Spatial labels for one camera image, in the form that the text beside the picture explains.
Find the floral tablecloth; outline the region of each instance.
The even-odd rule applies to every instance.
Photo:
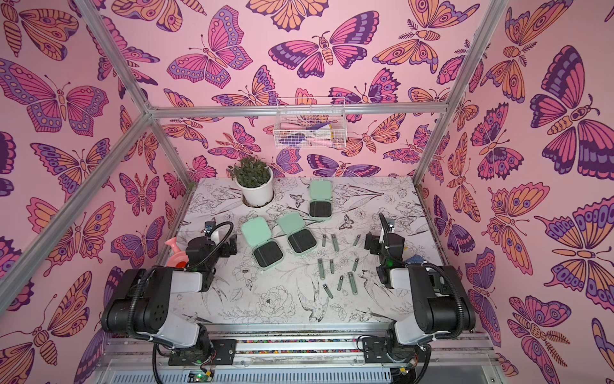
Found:
[[[222,324],[389,322],[411,314],[410,292],[386,289],[376,274],[378,257],[363,247],[367,232],[379,234],[378,213],[383,212],[387,218],[395,219],[396,232],[405,237],[404,259],[419,254],[441,264],[411,179],[329,180],[333,183],[333,216],[325,222],[316,222],[308,215],[311,178],[275,179],[274,200],[263,208],[244,205],[241,191],[231,179],[202,180],[177,234],[177,244],[185,249],[190,239],[202,236],[205,221],[231,221],[238,234],[238,254],[218,261],[208,292],[172,297],[173,312],[191,321]],[[277,219],[293,211],[303,216],[317,240],[317,247],[301,257],[294,256],[277,225]],[[264,272],[257,268],[252,248],[241,233],[241,225],[257,216],[266,219],[285,254],[280,264]],[[323,234],[327,235],[325,247]],[[336,235],[338,252],[333,248],[332,234]],[[360,241],[354,246],[358,235]],[[319,278],[319,258],[324,261],[324,281]],[[358,295],[353,295],[347,273],[356,258],[359,263],[354,278]],[[330,259],[335,273],[330,273]],[[338,291],[341,275],[344,280]],[[333,294],[332,299],[323,284]]]

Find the wire basket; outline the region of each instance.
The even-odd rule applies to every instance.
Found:
[[[278,98],[273,137],[275,148],[329,147],[344,149],[348,138],[345,99],[317,96],[297,106],[298,97]],[[309,129],[328,123],[324,127]]]

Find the pink object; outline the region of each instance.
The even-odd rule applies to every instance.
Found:
[[[186,253],[182,251],[181,249],[179,249],[179,247],[177,246],[177,238],[176,237],[170,238],[166,240],[164,244],[170,245],[173,252],[175,252],[168,259],[168,262],[166,262],[166,266],[184,268],[187,265],[189,259],[188,259],[188,255],[186,255]]]

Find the butterfly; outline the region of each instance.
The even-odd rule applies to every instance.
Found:
[[[318,38],[317,44],[305,40],[286,41],[269,49],[269,56],[288,69],[295,69],[303,63],[297,71],[302,79],[309,76],[323,77],[324,61],[332,65],[333,56],[345,69],[349,69],[356,60],[364,59],[367,56],[366,49],[348,44],[369,44],[378,24],[379,13],[373,10],[364,12],[341,24],[328,40],[324,35],[329,31],[322,36],[312,37]]]
[[[511,7],[505,16],[505,34],[517,47],[503,48],[503,54],[509,60],[495,64],[486,72],[480,82],[484,85],[489,79],[496,87],[503,85],[503,95],[517,103],[524,102],[524,79],[518,60],[522,66],[527,66],[523,53],[535,47],[537,42],[531,42],[540,33],[551,26],[572,5],[573,0],[552,0],[543,3],[533,12],[521,14],[517,19],[511,17]]]
[[[34,45],[48,57],[64,60],[68,49],[62,43],[79,29],[77,18],[57,9],[28,9],[18,13],[13,7],[16,2],[7,1],[2,5],[2,15],[7,19],[4,35],[15,57],[21,51],[21,29],[17,25],[21,17],[21,25]]]
[[[422,28],[438,29],[457,25],[465,21],[469,16],[480,8],[479,4],[474,4],[465,12],[456,11],[454,6],[449,1],[445,1],[439,5],[439,0],[430,0],[429,2],[421,0],[409,0],[410,8],[416,21]],[[375,63],[388,65],[399,65],[406,61],[410,64],[430,64],[430,72],[437,72],[439,58],[435,50],[425,42],[435,41],[441,38],[435,31],[418,30],[418,25],[411,19],[407,19],[407,25],[413,32],[404,33],[399,36],[399,39],[410,39],[414,36],[419,39],[412,39],[393,45],[373,57]]]
[[[119,126],[122,129],[123,133],[126,133],[130,129],[130,127],[132,127],[132,119],[130,118],[130,115],[128,114],[126,108],[124,108],[123,105],[121,106],[119,113]],[[143,136],[140,137],[134,143],[132,148],[128,150],[127,155],[124,156],[122,161],[125,162],[132,159],[132,156],[138,149],[139,156],[142,156],[143,153],[145,153],[145,161],[147,162],[149,170],[157,174],[158,171],[155,170],[154,160],[155,150],[158,149],[158,145],[158,139],[155,138],[155,135],[152,132],[150,132],[149,134],[145,132],[143,133]]]
[[[115,42],[117,48],[119,48],[120,52],[124,60],[126,60],[128,67],[130,67],[130,72],[136,79],[136,81],[145,84],[158,85],[156,80],[153,80],[148,75],[144,74],[136,70],[135,68],[139,68],[139,65],[135,63],[135,61],[139,61],[141,63],[157,63],[160,61],[159,58],[153,56],[141,49],[135,47],[129,47],[126,39],[123,38],[122,34],[119,33],[113,21],[106,17],[102,16],[103,24],[107,28],[107,30],[111,33],[111,37],[113,37],[113,41]],[[113,64],[109,61],[106,52],[102,48],[102,46],[98,43],[98,40],[91,32],[90,27],[87,27],[88,32],[90,33],[91,39],[96,45],[96,49],[100,54],[101,58],[98,60],[98,80],[102,81],[107,78],[111,71],[113,72],[113,77],[117,77],[117,72],[115,72],[115,68],[113,68]],[[123,84],[121,79],[117,79],[117,90],[119,91],[119,97],[123,99],[123,96],[126,93],[126,86]]]
[[[433,197],[433,211],[437,216],[435,218],[435,225],[437,226],[439,236],[448,236],[448,249],[451,249],[458,256],[459,252],[466,253],[475,248],[473,237],[460,225],[452,224],[454,219],[446,211],[446,206],[437,195]]]
[[[6,276],[20,256],[21,250],[13,248],[13,240],[0,236],[0,280]]]
[[[323,176],[325,178],[339,177],[339,176],[373,176],[381,170],[380,167],[374,165],[349,165],[348,163],[337,163],[330,157],[322,155],[307,155],[307,162],[309,163],[316,176]]]
[[[333,87],[330,89],[328,96],[332,97],[333,104],[366,104],[366,103],[396,103],[397,87],[401,85],[392,75],[394,72],[387,68],[382,69],[375,75],[371,86],[367,93],[367,83],[365,83],[365,92],[358,90],[356,86],[354,89],[360,94],[354,93],[345,88]],[[362,118],[362,114],[347,115],[346,119],[350,123],[356,123]]]
[[[207,152],[215,156],[226,156],[229,159],[235,160],[238,158],[244,159],[250,155],[253,155],[254,152],[261,151],[260,147],[254,144],[256,139],[252,135],[246,133],[245,128],[241,124],[234,123],[232,126],[232,133],[235,139],[233,139],[228,133],[223,132],[223,135],[226,136],[228,141],[216,140],[217,144],[230,147],[213,148]]]
[[[74,133],[93,136],[93,118],[101,116],[103,107],[109,103],[105,91],[89,85],[73,88],[67,93],[56,87],[56,95],[33,72],[3,58],[0,58],[0,73],[4,96],[28,106],[26,110],[37,132],[58,132],[62,120],[68,118]]]
[[[139,213],[143,211],[147,211],[147,214],[151,214],[154,207],[153,202],[155,202],[156,199],[156,189],[158,189],[160,185],[160,177],[154,177],[149,184],[147,183],[148,178],[149,176],[145,174],[145,179],[141,183],[141,179],[137,173],[134,174],[134,181],[125,173],[120,172],[119,174],[119,181],[126,190],[126,202],[132,204],[132,213],[134,213],[135,216],[138,216]]]
[[[290,197],[292,197],[294,199],[294,205],[296,205],[297,208],[299,208],[301,206],[301,204],[305,202],[305,199],[303,198],[303,195],[293,195],[293,194],[290,194]]]
[[[341,225],[339,225],[339,230],[341,229],[352,229],[353,226],[352,224],[354,223],[354,220],[350,219],[349,216],[347,214],[343,215],[343,222],[341,223]]]
[[[476,313],[480,315],[482,327],[488,331],[492,343],[501,347],[501,328],[497,320],[497,313],[490,302],[491,293],[495,289],[488,291],[495,280],[495,269],[495,253],[488,247],[485,247],[484,252],[476,257],[475,263],[465,264],[467,279],[473,284],[473,288],[467,291],[469,301]]]
[[[211,99],[216,103],[226,107],[234,106],[264,106],[264,105],[287,105],[285,101],[279,99],[277,92],[274,91],[275,83],[273,78],[269,74],[266,65],[261,66],[252,81],[251,93],[239,90],[239,92],[245,93],[245,95],[237,94],[224,94],[213,96]],[[254,120],[258,119],[258,116],[246,116],[249,119],[249,123],[254,126]]]
[[[104,284],[103,308],[106,308],[111,301],[113,293],[119,285],[122,277],[123,271],[120,267],[111,268],[107,281]],[[91,376],[92,373],[94,373],[100,359],[104,355],[104,349],[110,337],[111,335],[105,332],[102,328],[98,329],[98,331],[94,334],[94,337],[91,338],[90,343],[85,348],[83,356],[81,356],[81,360],[77,366],[77,372],[75,373],[74,384],[83,384],[86,379]]]
[[[174,209],[168,202],[164,202],[164,209],[166,213],[166,221],[168,222],[168,228],[170,229],[177,217],[177,210]]]
[[[154,219],[145,234],[136,231],[136,235],[122,235],[111,243],[111,252],[117,253],[121,260],[130,260],[133,268],[140,268],[145,261],[145,255],[150,259],[158,254],[158,240],[164,229],[164,217]]]
[[[87,156],[83,157],[76,151],[75,157],[59,148],[48,144],[32,143],[30,147],[34,149],[34,153],[38,155],[41,162],[47,167],[47,172],[58,176],[62,190],[65,192],[64,202],[77,192],[77,189],[83,184],[85,179],[96,169],[100,161],[104,159],[111,151],[111,141],[109,138],[99,140],[90,149]]]
[[[610,343],[606,338],[604,327],[601,325],[599,319],[593,318],[591,325],[593,328],[593,338],[595,339],[595,344],[597,345],[601,356],[604,357],[610,368],[614,369],[614,345],[612,345],[612,343]],[[606,379],[606,382],[611,383],[613,381]]]
[[[215,170],[215,168],[210,165],[207,165],[207,159],[203,155],[197,156],[192,159],[191,167],[189,165],[187,166],[188,175],[190,176],[190,179],[192,179],[192,181],[194,182],[199,182],[200,179],[204,178],[214,178],[217,175],[217,171]]]
[[[507,143],[509,141],[498,142],[497,137],[501,138],[503,123],[507,116],[508,103],[499,103],[496,109],[489,109],[484,116],[484,122],[480,123],[471,134],[471,145],[474,147],[483,147],[480,155],[486,154],[485,158],[478,165],[478,176],[481,179],[492,179],[497,177],[505,178],[513,170],[517,170],[523,163],[524,157],[510,148],[497,147],[498,144]]]
[[[415,164],[420,161],[420,154],[424,152],[429,141],[430,131],[427,129],[429,124],[420,125],[414,132],[414,143],[407,142],[408,148],[393,149],[384,153],[384,159],[392,159],[393,162],[401,160],[402,163]]]
[[[494,193],[488,187],[488,192],[492,194],[491,208],[495,212],[495,217],[490,219],[486,231],[482,232],[482,236],[488,233],[495,245],[501,244],[503,253],[511,260],[514,267],[529,275],[533,275],[529,252],[514,227],[516,227],[518,221],[525,221],[517,219],[517,217],[535,208],[546,198],[549,191],[550,187],[542,183],[533,184],[532,182],[512,188],[510,192],[503,188]],[[525,236],[527,235],[519,229],[518,231]]]
[[[589,94],[590,104],[579,107],[584,92],[585,73],[582,58],[571,45],[566,45],[554,57],[548,72],[542,80],[542,89],[557,99],[538,93],[530,102],[533,110],[531,127],[538,128],[552,123],[549,135],[556,135],[542,156],[554,162],[554,170],[559,174],[568,173],[576,157],[576,142],[579,141],[578,173],[598,179],[614,180],[614,130],[595,120],[581,120],[578,123],[579,140],[576,139],[574,122],[586,117],[592,108],[593,97]],[[567,108],[573,109],[568,114]]]
[[[405,120],[404,113],[390,115],[386,120],[381,122],[370,135],[368,134],[369,128],[371,128],[371,124],[373,123],[369,124],[367,132],[362,133],[361,138],[348,138],[346,148],[341,151],[341,154],[344,156],[356,156],[362,150],[363,143],[369,148],[369,151],[376,153],[374,141],[383,144],[394,143],[401,136],[401,133],[397,132],[397,130],[401,127],[403,120]]]
[[[28,220],[32,223],[32,230],[36,233],[40,233],[43,228],[46,228],[51,219],[58,213],[53,205],[36,197],[30,198],[30,205],[26,209],[30,212]],[[103,204],[91,214],[87,221],[85,221],[87,212],[84,212],[81,224],[70,226],[47,256],[51,266],[43,273],[43,276],[49,276],[54,266],[72,260],[72,257],[77,253],[81,254],[83,258],[97,258],[98,262],[102,263],[103,260],[98,254],[103,250],[104,236],[111,226],[114,217],[113,212],[115,212],[113,202]]]
[[[495,353],[499,364],[501,364],[501,369],[503,369],[503,374],[507,377],[512,377],[518,375],[518,368],[514,364],[512,364],[504,355],[500,353]]]
[[[599,253],[612,250],[593,252],[614,228],[610,219],[614,215],[614,196],[603,198],[601,202],[578,208],[570,217],[558,217],[551,220],[535,216],[546,225],[545,233],[571,249],[554,249],[553,252],[562,256],[579,257],[555,265],[551,271],[553,279],[545,286],[563,285],[573,291],[582,291],[586,285],[586,297],[596,305],[614,312],[614,299],[610,292],[614,289],[614,276],[593,259],[601,259]]]
[[[271,159],[269,167],[273,170],[274,178],[285,178],[284,173],[297,174],[303,169],[298,164],[301,155],[298,154],[298,148],[282,149],[279,151],[275,162]]]
[[[411,87],[407,94],[410,97],[410,100],[414,103],[426,103],[426,102],[444,102],[448,99],[448,95],[450,94],[450,88],[446,88],[440,93],[437,93],[436,90],[431,89],[435,93],[435,96],[431,95],[429,92],[425,91],[422,88]],[[414,116],[420,116],[422,113],[414,113]]]
[[[471,100],[465,101],[465,95],[463,95],[462,100],[456,106],[456,111],[454,111],[454,118],[452,122],[456,122],[456,131],[460,131],[465,128],[465,122],[472,120],[474,117],[480,113],[480,107],[475,104],[467,104]]]
[[[0,131],[0,174],[12,172],[15,164],[15,141],[8,132]],[[10,180],[0,178],[0,197],[8,196],[15,187]]]
[[[185,195],[184,183],[177,176],[173,175],[170,172],[164,174],[164,181],[168,184],[168,193],[171,194],[172,198],[177,198],[179,195]]]
[[[443,168],[441,167],[441,161],[443,157],[441,154],[446,150],[448,143],[450,142],[450,133],[446,132],[446,135],[441,138],[437,149],[435,150],[435,154],[433,155],[433,160],[429,163],[429,173],[431,176],[435,176],[435,180],[439,180],[439,185],[443,184]]]
[[[512,313],[518,322],[508,319],[507,325],[516,337],[522,338],[520,345],[523,352],[542,370],[543,377],[549,384],[560,384],[552,360],[539,340],[545,342],[546,349],[554,360],[564,367],[567,367],[567,364],[550,341],[569,344],[569,340],[560,332],[543,332],[540,327],[554,327],[561,324],[571,316],[572,310],[559,301],[543,303],[533,296],[527,296],[524,303],[519,297],[510,297],[510,305],[519,312]]]
[[[197,0],[181,0],[186,6],[192,10],[207,16],[203,6]],[[158,16],[160,18],[156,22],[158,28],[167,32],[177,32],[181,28],[183,18],[181,17],[181,10],[177,5],[176,0],[153,0],[153,1],[139,1],[139,0],[115,0],[111,4],[111,10],[119,16],[145,20],[151,22]]]
[[[453,176],[456,176],[456,179],[453,179],[448,183],[448,188],[456,188],[454,192],[454,198],[452,199],[452,206],[454,210],[458,213],[464,212],[469,216],[469,218],[475,222],[480,222],[481,216],[480,211],[478,210],[478,205],[475,203],[473,196],[469,193],[466,184],[467,178],[464,174],[462,174],[463,168],[465,168],[465,159],[467,158],[467,133],[463,133],[460,137],[459,143],[456,146],[456,150],[454,153],[450,154],[448,157],[448,170]],[[469,172],[469,163],[467,164],[467,172]]]
[[[252,59],[239,44],[243,31],[239,28],[239,12],[223,6],[211,18],[207,39],[209,48],[203,42],[203,53],[190,53],[176,58],[166,72],[173,79],[187,79],[193,83],[206,80],[218,88],[224,88],[230,81],[225,68],[245,69]]]
[[[299,30],[306,17],[322,16],[328,0],[249,0],[245,6],[255,14],[274,14],[273,25],[290,32]]]
[[[51,336],[74,336],[85,327],[90,317],[90,308],[85,306],[90,286],[91,272],[86,271],[76,279],[64,297],[62,297],[58,308],[49,320],[47,329],[43,329],[45,311],[49,304],[51,304],[51,301],[58,297],[57,294],[53,295],[49,304],[45,307],[41,325],[34,328],[32,332],[14,331],[0,336],[4,337],[13,333],[21,333],[32,335],[33,337],[32,342],[21,343],[0,350],[0,356],[2,357],[0,359],[0,372],[5,373],[2,377],[3,383],[23,384],[26,382],[32,371],[36,348],[39,349],[40,356],[47,364],[58,365],[58,349]]]

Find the black cable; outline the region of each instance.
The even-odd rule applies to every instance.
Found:
[[[450,290],[452,290],[452,297],[454,298],[454,303],[456,304],[456,329],[447,334],[435,334],[434,336],[436,339],[440,339],[440,340],[454,339],[462,333],[462,328],[463,328],[463,323],[464,323],[464,314],[463,314],[463,305],[461,301],[461,295],[459,294],[455,285],[452,283],[452,280],[450,280],[450,277],[439,266],[433,263],[430,263],[430,262],[423,262],[422,266],[434,269],[437,273],[439,273],[441,277],[443,277],[443,279],[446,281],[446,283],[450,287]]]
[[[220,242],[213,248],[213,250],[211,252],[209,252],[209,254],[203,259],[200,260],[196,265],[190,265],[190,262],[188,261],[188,264],[185,266],[184,270],[188,270],[188,269],[194,269],[197,267],[200,267],[201,265],[203,265],[207,260],[209,260],[209,258],[211,256],[213,256],[218,249],[220,249],[220,247],[228,240],[228,238],[230,237],[230,234],[232,233],[232,230],[235,228],[235,225],[232,224],[232,222],[230,221],[224,221],[221,222],[220,224],[217,224],[215,227],[213,227],[213,229],[211,230],[211,233],[215,232],[219,227],[223,227],[224,225],[229,225],[230,229],[228,230],[228,232],[226,232],[226,235],[224,236],[224,238],[222,240],[220,240]]]
[[[156,384],[163,384],[162,380],[160,380],[160,376],[158,376],[158,367],[156,366],[156,352],[158,350],[158,343],[153,343],[153,352],[152,352],[152,371],[153,371],[153,378],[156,382]]]

